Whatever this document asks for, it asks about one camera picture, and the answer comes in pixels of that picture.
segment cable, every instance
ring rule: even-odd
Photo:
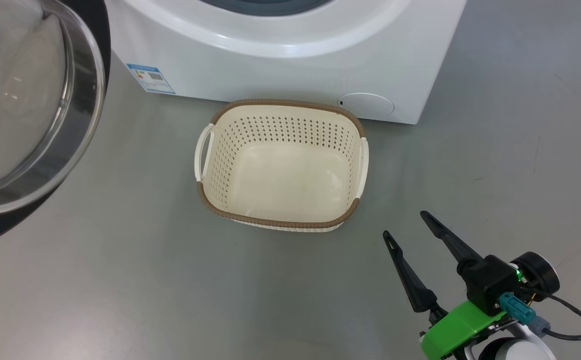
[[[558,333],[546,329],[544,329],[544,333],[556,339],[567,340],[569,342],[581,342],[581,335],[564,335],[564,333]]]
[[[527,306],[531,306],[531,304],[533,303],[533,300],[535,300],[535,296],[537,296],[537,292],[534,292],[532,294],[532,296],[530,297],[530,301],[526,304]]]
[[[538,296],[543,296],[543,297],[552,299],[554,301],[557,301],[558,303],[567,307],[570,311],[574,312],[575,314],[577,314],[581,317],[581,310],[578,309],[576,306],[572,305],[571,303],[569,303],[568,301],[563,300],[562,298],[559,298],[553,294],[549,294],[548,292],[544,292],[542,290],[530,289],[527,287],[520,287],[519,289],[522,290],[523,292],[528,292],[528,293],[533,292],[534,294],[536,294]],[[558,333],[558,332],[554,332],[551,330],[544,330],[544,333],[546,333],[546,335],[549,335],[549,337],[554,337],[554,338],[561,339],[561,340],[581,341],[581,339],[576,339],[578,337],[581,337],[581,335],[564,335],[563,333]]]

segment plastic basket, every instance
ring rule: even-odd
[[[197,141],[199,196],[211,212],[240,223],[284,231],[334,230],[353,214],[364,191],[365,136],[360,121],[338,107],[231,102]]]

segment white washing machine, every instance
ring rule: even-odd
[[[337,105],[416,124],[465,0],[106,0],[150,92]]]

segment connector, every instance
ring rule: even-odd
[[[535,310],[517,298],[512,292],[504,292],[501,294],[499,296],[499,305],[501,310],[508,313],[513,319],[517,319],[523,325],[528,325],[537,317]]]
[[[545,330],[551,330],[551,323],[546,321],[544,317],[536,316],[528,323],[528,329],[537,335],[538,338],[546,336]]]

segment floor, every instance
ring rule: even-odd
[[[193,151],[221,107],[145,93],[114,59],[89,150],[0,238],[0,360],[423,360],[382,231],[443,307],[465,288],[420,210],[482,255],[544,255],[581,308],[581,0],[469,0],[420,123],[364,121],[366,191],[330,233],[204,208]]]

